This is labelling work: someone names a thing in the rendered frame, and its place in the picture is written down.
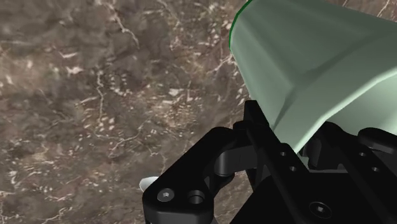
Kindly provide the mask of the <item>small white rounded object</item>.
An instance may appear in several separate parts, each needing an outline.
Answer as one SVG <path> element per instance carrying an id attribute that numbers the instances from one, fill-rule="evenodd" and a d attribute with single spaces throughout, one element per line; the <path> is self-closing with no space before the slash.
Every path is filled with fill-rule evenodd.
<path id="1" fill-rule="evenodd" d="M 144 192 L 152 183 L 158 179 L 158 176 L 150 176 L 140 180 L 139 188 Z"/>

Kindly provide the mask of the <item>pale green cup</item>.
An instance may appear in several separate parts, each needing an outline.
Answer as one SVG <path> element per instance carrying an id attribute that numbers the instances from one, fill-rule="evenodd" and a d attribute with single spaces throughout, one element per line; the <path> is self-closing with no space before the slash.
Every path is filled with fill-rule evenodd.
<path id="1" fill-rule="evenodd" d="M 294 151 L 324 122 L 397 135 L 397 22 L 325 0 L 249 0 L 229 45 L 250 97 Z"/>

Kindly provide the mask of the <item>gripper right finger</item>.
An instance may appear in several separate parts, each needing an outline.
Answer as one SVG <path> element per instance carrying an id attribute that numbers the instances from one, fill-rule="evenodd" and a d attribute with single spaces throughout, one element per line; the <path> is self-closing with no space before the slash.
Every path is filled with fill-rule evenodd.
<path id="1" fill-rule="evenodd" d="M 326 122 L 306 144 L 311 167 L 323 171 L 343 165 L 379 224 L 397 224 L 397 175 L 376 151 L 396 152 L 397 136 L 376 128 L 365 128 L 354 136 Z"/>

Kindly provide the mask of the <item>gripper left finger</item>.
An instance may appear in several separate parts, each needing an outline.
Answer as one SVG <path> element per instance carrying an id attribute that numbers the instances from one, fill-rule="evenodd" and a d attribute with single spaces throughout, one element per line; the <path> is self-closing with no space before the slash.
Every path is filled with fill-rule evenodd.
<path id="1" fill-rule="evenodd" d="M 242 121 L 211 129 L 146 189 L 146 224 L 215 224 L 214 198 L 239 171 L 253 193 L 230 224 L 328 224 L 330 207 L 310 172 L 253 100 Z"/>

